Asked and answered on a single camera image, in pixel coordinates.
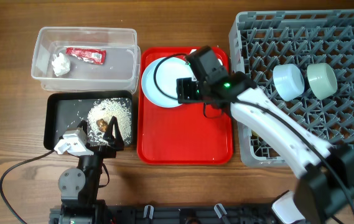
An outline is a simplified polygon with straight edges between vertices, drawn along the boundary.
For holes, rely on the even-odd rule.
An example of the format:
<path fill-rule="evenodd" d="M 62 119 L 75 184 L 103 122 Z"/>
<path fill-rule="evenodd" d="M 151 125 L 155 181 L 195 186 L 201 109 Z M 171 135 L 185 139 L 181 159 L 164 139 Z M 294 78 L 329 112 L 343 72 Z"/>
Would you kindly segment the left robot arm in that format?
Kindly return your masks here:
<path fill-rule="evenodd" d="M 67 130 L 54 147 L 57 154 L 68 153 L 78 157 L 78 165 L 66 170 L 59 178 L 63 214 L 85 215 L 98 218 L 107 209 L 103 200 L 98 200 L 98 189 L 102 188 L 100 176 L 107 168 L 104 159 L 115 158 L 124 149 L 118 120 L 112 117 L 105 128 L 103 146 L 91 146 L 86 134 L 88 124 L 81 121 L 75 129 Z"/>

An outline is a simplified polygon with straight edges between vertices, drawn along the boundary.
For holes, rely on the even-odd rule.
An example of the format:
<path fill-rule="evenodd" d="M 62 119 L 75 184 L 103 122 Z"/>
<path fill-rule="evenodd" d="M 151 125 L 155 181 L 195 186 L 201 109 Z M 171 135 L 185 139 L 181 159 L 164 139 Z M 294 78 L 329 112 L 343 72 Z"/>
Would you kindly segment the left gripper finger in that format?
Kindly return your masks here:
<path fill-rule="evenodd" d="M 117 117 L 113 116 L 107 125 L 103 139 L 108 145 L 123 145 L 124 141 L 119 130 Z"/>
<path fill-rule="evenodd" d="M 85 120 L 81 120 L 80 123 L 77 126 L 77 136 L 81 139 L 81 140 L 87 140 L 88 136 L 87 136 L 87 129 L 88 129 L 88 124 Z"/>

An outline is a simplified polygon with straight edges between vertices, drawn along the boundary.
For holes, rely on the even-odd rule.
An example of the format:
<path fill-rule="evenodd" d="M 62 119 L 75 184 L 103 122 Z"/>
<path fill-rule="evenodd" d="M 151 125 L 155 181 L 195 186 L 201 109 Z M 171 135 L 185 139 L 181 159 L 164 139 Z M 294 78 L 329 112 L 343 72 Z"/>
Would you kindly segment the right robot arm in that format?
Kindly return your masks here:
<path fill-rule="evenodd" d="M 298 179 L 294 191 L 271 205 L 282 223 L 325 223 L 350 206 L 354 216 L 354 152 L 317 137 L 281 111 L 244 73 L 230 75 L 211 47 L 184 56 L 195 76 L 177 80 L 179 103 L 228 108 L 237 122 L 262 137 Z"/>

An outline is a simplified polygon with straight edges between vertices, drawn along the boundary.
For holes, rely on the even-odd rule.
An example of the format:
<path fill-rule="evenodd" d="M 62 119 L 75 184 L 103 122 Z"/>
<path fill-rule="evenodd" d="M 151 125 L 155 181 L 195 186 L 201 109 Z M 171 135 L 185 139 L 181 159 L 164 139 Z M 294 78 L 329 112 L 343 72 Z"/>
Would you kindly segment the light blue plate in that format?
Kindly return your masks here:
<path fill-rule="evenodd" d="M 164 96 L 154 83 L 154 70 L 157 64 L 163 59 L 159 58 L 151 62 L 144 70 L 141 80 L 141 89 L 145 97 L 156 106 L 162 108 L 175 108 L 180 106 L 176 100 L 177 97 L 177 79 L 191 78 L 193 72 L 186 62 L 180 58 L 170 58 L 160 65 L 156 73 L 156 80 L 159 88 L 166 94 L 174 98 Z"/>

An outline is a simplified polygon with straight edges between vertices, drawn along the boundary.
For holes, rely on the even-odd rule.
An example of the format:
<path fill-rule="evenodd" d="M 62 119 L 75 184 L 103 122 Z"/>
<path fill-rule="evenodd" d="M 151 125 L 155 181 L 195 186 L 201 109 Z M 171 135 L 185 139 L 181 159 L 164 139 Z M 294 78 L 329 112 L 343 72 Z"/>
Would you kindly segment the light blue bowl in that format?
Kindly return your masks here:
<path fill-rule="evenodd" d="M 272 78 L 276 91 L 284 101 L 293 100 L 304 92 L 304 77 L 294 64 L 275 66 Z"/>

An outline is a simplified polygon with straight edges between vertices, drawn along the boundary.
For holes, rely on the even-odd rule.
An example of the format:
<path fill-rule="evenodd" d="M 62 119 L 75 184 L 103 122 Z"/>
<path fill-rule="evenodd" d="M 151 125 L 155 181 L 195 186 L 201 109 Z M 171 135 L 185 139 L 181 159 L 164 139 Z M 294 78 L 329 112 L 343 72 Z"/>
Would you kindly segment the yellow plastic cup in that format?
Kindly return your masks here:
<path fill-rule="evenodd" d="M 253 136 L 259 137 L 259 135 L 258 135 L 256 132 L 254 132 L 254 131 L 251 131 L 251 134 L 252 134 Z"/>

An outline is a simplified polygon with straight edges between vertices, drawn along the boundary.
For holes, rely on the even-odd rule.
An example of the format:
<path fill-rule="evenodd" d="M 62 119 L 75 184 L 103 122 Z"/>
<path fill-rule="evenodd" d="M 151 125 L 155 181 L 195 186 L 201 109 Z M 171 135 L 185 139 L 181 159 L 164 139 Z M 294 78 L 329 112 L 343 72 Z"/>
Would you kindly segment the mint green bowl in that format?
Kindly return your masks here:
<path fill-rule="evenodd" d="M 319 100 L 337 92 L 337 78 L 333 68 L 327 63 L 310 64 L 307 67 L 307 79 L 313 94 Z"/>

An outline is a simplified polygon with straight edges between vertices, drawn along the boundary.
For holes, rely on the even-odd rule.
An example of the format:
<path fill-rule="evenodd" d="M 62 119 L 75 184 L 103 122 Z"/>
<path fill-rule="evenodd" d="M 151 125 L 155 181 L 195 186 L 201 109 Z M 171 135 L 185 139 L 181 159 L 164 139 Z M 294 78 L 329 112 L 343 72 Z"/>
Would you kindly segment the food scraps and rice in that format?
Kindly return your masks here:
<path fill-rule="evenodd" d="M 88 140 L 92 146 L 105 145 L 104 124 L 111 118 L 118 120 L 119 131 L 126 146 L 132 141 L 132 112 L 129 98 L 105 98 L 67 100 L 65 102 L 65 122 L 68 129 L 76 127 L 80 121 L 88 124 Z"/>

